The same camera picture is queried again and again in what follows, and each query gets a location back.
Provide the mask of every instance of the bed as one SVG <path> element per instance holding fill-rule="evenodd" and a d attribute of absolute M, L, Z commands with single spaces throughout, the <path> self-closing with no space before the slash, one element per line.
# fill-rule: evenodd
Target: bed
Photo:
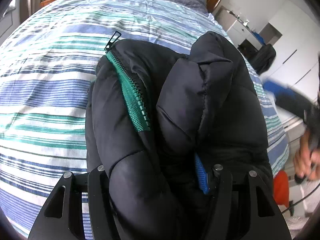
<path fill-rule="evenodd" d="M 25 237 L 66 171 L 86 172 L 85 107 L 95 66 L 114 31 L 188 54 L 207 31 L 226 32 L 205 0 L 57 0 L 0 48 L 0 207 Z M 288 142 L 261 81 L 246 61 L 268 130 L 273 175 Z M 92 239 L 83 194 L 86 239 Z"/>

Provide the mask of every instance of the wardrobe handle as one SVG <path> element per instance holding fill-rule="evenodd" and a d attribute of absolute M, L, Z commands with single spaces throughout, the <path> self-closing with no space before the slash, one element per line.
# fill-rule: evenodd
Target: wardrobe handle
<path fill-rule="evenodd" d="M 296 52 L 297 52 L 297 49 L 282 63 L 282 65 L 283 65 L 284 63 L 286 63 L 286 62 L 288 61 L 288 59 L 291 58 L 292 55 L 295 54 Z"/>

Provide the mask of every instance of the zipper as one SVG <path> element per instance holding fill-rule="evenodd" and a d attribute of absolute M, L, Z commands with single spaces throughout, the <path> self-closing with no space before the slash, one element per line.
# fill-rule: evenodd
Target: zipper
<path fill-rule="evenodd" d="M 113 42 L 111 40 L 118 33 L 119 35 Z M 150 131 L 150 119 L 145 108 L 143 97 L 140 93 L 140 88 L 137 82 L 129 75 L 127 69 L 123 66 L 116 55 L 111 51 L 116 40 L 121 36 L 121 33 L 115 32 L 105 47 L 106 57 L 116 69 L 121 84 L 124 101 L 127 105 L 127 110 L 131 122 L 136 131 Z"/>

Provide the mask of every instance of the green zipper tape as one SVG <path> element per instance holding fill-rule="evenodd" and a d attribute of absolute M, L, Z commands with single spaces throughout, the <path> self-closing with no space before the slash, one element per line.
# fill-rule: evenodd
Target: green zipper tape
<path fill-rule="evenodd" d="M 106 56 L 115 67 L 119 76 L 124 101 L 127 105 L 128 113 L 134 128 L 138 132 L 150 131 L 150 120 L 136 82 L 128 75 L 127 70 L 111 50 L 106 52 Z"/>

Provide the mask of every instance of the red object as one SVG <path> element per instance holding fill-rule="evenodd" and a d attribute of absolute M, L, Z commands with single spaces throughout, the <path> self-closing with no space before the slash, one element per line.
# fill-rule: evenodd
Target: red object
<path fill-rule="evenodd" d="M 273 197 L 278 205 L 289 207 L 289 181 L 285 171 L 279 171 L 273 179 Z"/>

